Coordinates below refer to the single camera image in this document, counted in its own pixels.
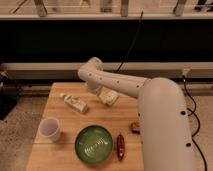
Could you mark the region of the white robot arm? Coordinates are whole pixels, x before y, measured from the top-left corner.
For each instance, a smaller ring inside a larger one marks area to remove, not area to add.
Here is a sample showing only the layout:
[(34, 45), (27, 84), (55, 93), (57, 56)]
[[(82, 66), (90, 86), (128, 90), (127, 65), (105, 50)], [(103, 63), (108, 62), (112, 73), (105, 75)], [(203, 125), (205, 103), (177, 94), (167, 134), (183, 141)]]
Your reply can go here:
[(93, 57), (78, 76), (95, 93), (103, 87), (137, 100), (144, 171), (196, 171), (183, 91), (174, 81), (106, 72)]

